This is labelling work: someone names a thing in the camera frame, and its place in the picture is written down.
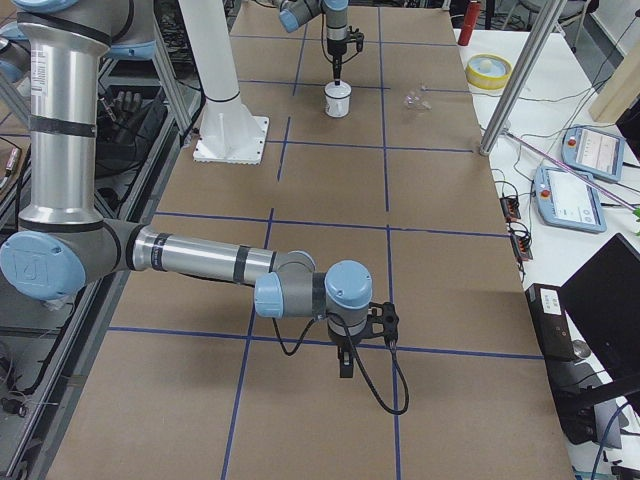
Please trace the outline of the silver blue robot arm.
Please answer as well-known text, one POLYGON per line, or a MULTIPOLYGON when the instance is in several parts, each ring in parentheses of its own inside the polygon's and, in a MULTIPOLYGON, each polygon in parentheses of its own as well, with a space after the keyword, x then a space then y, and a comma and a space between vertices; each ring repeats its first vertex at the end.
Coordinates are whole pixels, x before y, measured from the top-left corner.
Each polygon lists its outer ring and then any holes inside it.
POLYGON ((363 367, 357 346, 374 335, 372 278, 343 260, 317 270, 287 253, 159 233, 103 217, 94 205, 101 59, 156 49, 149 1, 20 1, 17 25, 30 46, 31 199, 2 245, 1 269, 21 293, 59 299, 123 270, 250 286, 257 314, 327 323, 340 374, 363 367))
POLYGON ((335 85, 341 82, 343 57, 350 40, 347 0, 275 1, 284 29, 291 33, 319 15, 324 16, 327 53, 335 85))

